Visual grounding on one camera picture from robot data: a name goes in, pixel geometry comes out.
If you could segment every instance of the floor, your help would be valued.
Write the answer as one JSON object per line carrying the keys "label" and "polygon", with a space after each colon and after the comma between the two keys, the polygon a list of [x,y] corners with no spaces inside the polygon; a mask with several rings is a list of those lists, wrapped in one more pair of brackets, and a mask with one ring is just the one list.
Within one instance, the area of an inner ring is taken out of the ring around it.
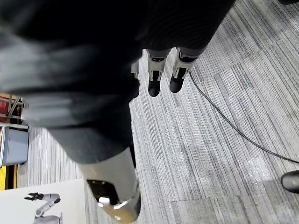
{"label": "floor", "polygon": [[[279,178],[299,169],[262,152],[227,125],[187,77],[169,91],[175,58],[167,59],[161,92],[131,105],[141,183],[138,224],[299,224],[299,195]],[[199,87],[254,141],[299,160],[299,4],[238,0],[192,70]],[[44,129],[31,128],[28,163],[18,187],[81,178]],[[114,223],[86,188],[89,223]]]}

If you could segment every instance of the blue bin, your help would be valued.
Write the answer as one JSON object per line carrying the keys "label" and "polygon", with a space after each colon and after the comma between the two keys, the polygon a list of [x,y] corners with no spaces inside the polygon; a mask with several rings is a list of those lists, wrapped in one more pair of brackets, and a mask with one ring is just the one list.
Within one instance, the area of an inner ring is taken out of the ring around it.
{"label": "blue bin", "polygon": [[22,164],[28,160],[29,133],[2,128],[2,144],[0,151],[0,168],[14,164]]}

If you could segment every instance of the yellow object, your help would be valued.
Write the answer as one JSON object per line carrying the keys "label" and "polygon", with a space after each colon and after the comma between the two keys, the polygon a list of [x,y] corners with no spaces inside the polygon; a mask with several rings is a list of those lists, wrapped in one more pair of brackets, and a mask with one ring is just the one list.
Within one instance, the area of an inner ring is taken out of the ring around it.
{"label": "yellow object", "polygon": [[14,166],[14,183],[13,183],[13,189],[17,188],[17,176],[18,176],[18,165]]}
{"label": "yellow object", "polygon": [[5,190],[6,167],[0,169],[0,190]]}

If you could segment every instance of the power cord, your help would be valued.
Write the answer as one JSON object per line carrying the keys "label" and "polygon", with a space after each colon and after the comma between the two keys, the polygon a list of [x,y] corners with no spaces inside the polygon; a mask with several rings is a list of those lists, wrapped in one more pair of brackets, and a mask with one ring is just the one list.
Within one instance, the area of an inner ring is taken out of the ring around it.
{"label": "power cord", "polygon": [[222,116],[223,119],[225,119],[226,122],[228,122],[228,124],[233,128],[235,129],[243,138],[245,138],[247,141],[251,142],[253,145],[255,145],[256,147],[260,148],[261,150],[267,152],[267,153],[270,153],[272,154],[273,156],[277,156],[279,157],[280,159],[283,159],[283,160],[288,160],[290,162],[294,162],[294,163],[297,163],[299,164],[299,161],[296,161],[296,160],[292,160],[292,159],[289,159],[287,157],[284,157],[282,155],[279,155],[277,153],[274,153],[266,148],[264,148],[263,146],[255,143],[253,140],[251,140],[250,138],[248,138],[243,132],[241,132],[222,112],[221,110],[212,102],[212,100],[198,87],[198,85],[196,84],[195,80],[194,80],[194,77],[192,75],[192,73],[190,72],[190,77],[191,77],[191,80],[193,82],[193,84],[195,85],[196,89],[198,89],[198,91],[201,93],[201,95],[203,95],[208,101],[209,103],[216,109],[216,111]]}

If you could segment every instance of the red object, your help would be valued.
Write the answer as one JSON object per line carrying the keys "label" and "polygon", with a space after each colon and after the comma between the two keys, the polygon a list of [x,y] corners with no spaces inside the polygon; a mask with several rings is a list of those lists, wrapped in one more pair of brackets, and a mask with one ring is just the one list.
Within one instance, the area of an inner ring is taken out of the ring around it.
{"label": "red object", "polygon": [[[0,101],[0,113],[7,114],[8,113],[8,103]],[[7,118],[0,118],[0,122],[7,122]]]}

